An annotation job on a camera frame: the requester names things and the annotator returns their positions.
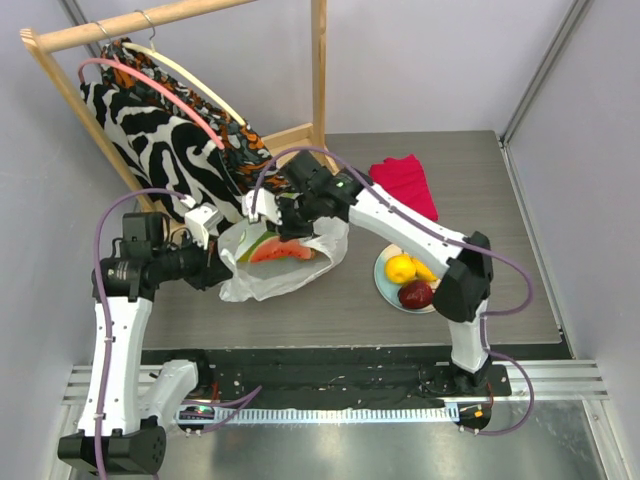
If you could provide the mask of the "white plastic bag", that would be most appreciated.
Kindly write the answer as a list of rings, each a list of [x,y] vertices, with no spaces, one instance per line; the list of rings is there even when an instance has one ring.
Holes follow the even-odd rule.
[[[217,247],[233,276],[221,284],[220,299],[263,301],[298,290],[336,267],[347,253],[349,227],[339,219],[321,218],[314,223],[314,230],[313,237],[297,239],[315,251],[312,260],[285,258],[262,263],[249,263],[248,257],[260,241],[278,237],[276,234],[263,224],[247,221],[227,230]]]

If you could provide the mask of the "fake watermelon slice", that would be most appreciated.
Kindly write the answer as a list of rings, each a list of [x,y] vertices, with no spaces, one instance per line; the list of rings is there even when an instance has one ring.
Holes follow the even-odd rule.
[[[270,237],[257,244],[249,255],[248,262],[262,263],[285,258],[307,261],[314,256],[315,251],[297,239],[281,241],[278,237]]]

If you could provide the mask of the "yellow fake lemon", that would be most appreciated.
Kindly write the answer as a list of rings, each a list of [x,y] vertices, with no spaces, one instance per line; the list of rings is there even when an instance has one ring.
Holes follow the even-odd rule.
[[[434,275],[420,260],[412,257],[411,261],[415,267],[416,277],[426,282],[436,282],[438,277]]]

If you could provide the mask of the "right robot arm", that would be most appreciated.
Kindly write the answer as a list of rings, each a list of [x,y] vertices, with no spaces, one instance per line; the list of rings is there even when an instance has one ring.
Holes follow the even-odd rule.
[[[493,279],[488,238],[437,225],[353,167],[331,173],[316,159],[320,151],[285,149],[290,159],[280,171],[298,196],[277,201],[280,222],[275,231],[286,240],[307,237],[313,234],[315,221],[338,218],[418,258],[440,280],[433,305],[449,325],[453,386],[465,395],[477,393],[486,385],[491,365],[480,320]]]

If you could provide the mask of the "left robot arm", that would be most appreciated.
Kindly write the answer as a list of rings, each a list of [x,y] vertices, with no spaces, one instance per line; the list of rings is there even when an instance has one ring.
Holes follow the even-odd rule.
[[[215,260],[221,213],[205,204],[185,215],[187,242],[165,237],[165,215],[130,213],[122,219],[120,248],[93,272],[96,345],[89,391],[77,432],[60,438],[58,458],[100,478],[155,475],[166,453],[167,431],[181,402],[213,388],[214,373],[200,349],[170,352],[158,378],[140,394],[143,339],[156,290],[185,280],[204,290],[229,278]]]

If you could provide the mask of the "yellow fake orange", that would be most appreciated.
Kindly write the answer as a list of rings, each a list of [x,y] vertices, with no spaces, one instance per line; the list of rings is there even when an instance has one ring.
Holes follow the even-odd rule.
[[[416,265],[408,254],[399,254],[386,261],[384,273],[393,284],[406,284],[415,279]]]

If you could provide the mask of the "dark red fake apple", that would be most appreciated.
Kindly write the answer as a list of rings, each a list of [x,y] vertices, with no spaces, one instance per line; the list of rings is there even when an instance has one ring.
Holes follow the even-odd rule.
[[[432,304],[434,291],[426,281],[414,280],[402,286],[397,297],[404,308],[420,310]]]

